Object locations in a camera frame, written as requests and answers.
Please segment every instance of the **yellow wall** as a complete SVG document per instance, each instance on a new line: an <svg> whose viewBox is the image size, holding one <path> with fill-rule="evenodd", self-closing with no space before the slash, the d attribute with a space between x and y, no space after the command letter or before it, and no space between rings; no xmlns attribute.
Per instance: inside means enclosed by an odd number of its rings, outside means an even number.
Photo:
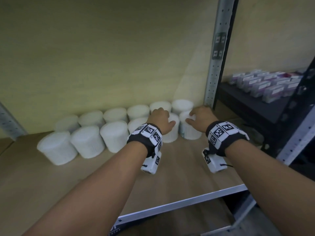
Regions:
<svg viewBox="0 0 315 236"><path fill-rule="evenodd" d="M201 104L217 1L0 0L0 101L29 133L93 109ZM314 4L240 0L224 75L307 66Z"/></svg>

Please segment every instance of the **person's right hand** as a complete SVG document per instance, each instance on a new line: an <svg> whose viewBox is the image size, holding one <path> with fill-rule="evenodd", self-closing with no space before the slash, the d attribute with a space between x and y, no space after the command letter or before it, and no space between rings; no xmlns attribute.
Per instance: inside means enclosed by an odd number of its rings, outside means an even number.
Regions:
<svg viewBox="0 0 315 236"><path fill-rule="evenodd" d="M214 121L218 120L209 107L195 107L193 110L191 110L189 115L192 116L194 114L196 115L196 119L193 120L187 118L186 123L191 125L197 131L206 132L207 127Z"/></svg>

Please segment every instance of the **toilet paper roll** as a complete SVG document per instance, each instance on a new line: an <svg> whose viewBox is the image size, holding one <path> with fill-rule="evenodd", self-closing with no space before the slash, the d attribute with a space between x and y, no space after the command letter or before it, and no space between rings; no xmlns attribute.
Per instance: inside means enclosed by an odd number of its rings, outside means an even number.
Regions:
<svg viewBox="0 0 315 236"><path fill-rule="evenodd" d="M196 129L194 129L192 126L190 126L188 123L186 123L186 119L190 118L195 120L196 116L190 116L191 110L188 111L184 111L179 115L179 120L180 120L180 124L179 124L179 134L188 140L195 140L201 137L202 132L197 131Z"/></svg>
<svg viewBox="0 0 315 236"><path fill-rule="evenodd" d="M103 113L99 110L81 115L78 121L82 127L96 125L101 129L101 127L105 124Z"/></svg>
<svg viewBox="0 0 315 236"><path fill-rule="evenodd" d="M70 143L70 133L68 131L53 132L45 136L37 144L37 149L57 166L68 163L78 154Z"/></svg>
<svg viewBox="0 0 315 236"><path fill-rule="evenodd" d="M171 143L178 138L178 128L179 128L179 123L180 123L179 117L174 113L170 113L168 122L171 122L171 121L175 121L176 124L168 134L165 134L162 137L162 141L164 143Z"/></svg>
<svg viewBox="0 0 315 236"><path fill-rule="evenodd" d="M69 131L70 133L73 133L80 127L78 118L79 117L77 115L68 115L63 119L60 119L56 122L54 131Z"/></svg>
<svg viewBox="0 0 315 236"><path fill-rule="evenodd" d="M172 105L170 102L167 101L159 101L159 102L154 102L150 104L150 111L153 112L155 109L163 108L166 111L171 112L172 110Z"/></svg>
<svg viewBox="0 0 315 236"><path fill-rule="evenodd" d="M119 120L128 122L127 110L125 108L109 109L104 113L103 118L106 123L116 122Z"/></svg>
<svg viewBox="0 0 315 236"><path fill-rule="evenodd" d="M117 153L127 143L129 136L127 123L117 121L106 123L100 130L100 135L110 152Z"/></svg>
<svg viewBox="0 0 315 236"><path fill-rule="evenodd" d="M105 149L105 144L100 136L98 126L81 127L72 135L70 142L83 158L92 158L99 155Z"/></svg>
<svg viewBox="0 0 315 236"><path fill-rule="evenodd" d="M180 115L181 112L191 110L194 107L192 101L186 99L177 99L172 102L172 113Z"/></svg>
<svg viewBox="0 0 315 236"><path fill-rule="evenodd" d="M150 115L150 108L147 105L135 105L128 108L127 114L130 121L136 118L148 117Z"/></svg>
<svg viewBox="0 0 315 236"><path fill-rule="evenodd" d="M128 123L128 130L129 130L129 133L132 134L132 132L134 130L136 130L137 127L141 126L142 124L146 123L146 121L148 120L147 117L145 118L136 118L136 119L133 119L131 120L129 123Z"/></svg>

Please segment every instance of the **hand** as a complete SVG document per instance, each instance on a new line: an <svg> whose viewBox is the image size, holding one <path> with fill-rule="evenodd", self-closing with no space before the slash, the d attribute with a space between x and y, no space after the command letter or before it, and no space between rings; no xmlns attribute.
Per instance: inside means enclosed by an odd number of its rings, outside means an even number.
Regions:
<svg viewBox="0 0 315 236"><path fill-rule="evenodd" d="M155 109L148 117L147 123L152 123L159 127L162 135L169 133L175 126L176 122L168 122L169 112L163 108Z"/></svg>
<svg viewBox="0 0 315 236"><path fill-rule="evenodd" d="M192 116L194 114L196 115L196 119L193 120L187 118L186 123L191 125L197 131L206 132L207 127L214 121L218 120L209 107L195 107L193 110L191 110L189 115Z"/></svg>

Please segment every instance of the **gray floor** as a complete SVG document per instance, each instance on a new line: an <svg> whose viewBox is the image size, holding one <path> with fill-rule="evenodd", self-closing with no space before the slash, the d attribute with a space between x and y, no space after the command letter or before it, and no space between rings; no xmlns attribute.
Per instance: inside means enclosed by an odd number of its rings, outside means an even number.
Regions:
<svg viewBox="0 0 315 236"><path fill-rule="evenodd" d="M274 224L257 207L254 207L239 226L231 231L223 231L213 236L281 236Z"/></svg>

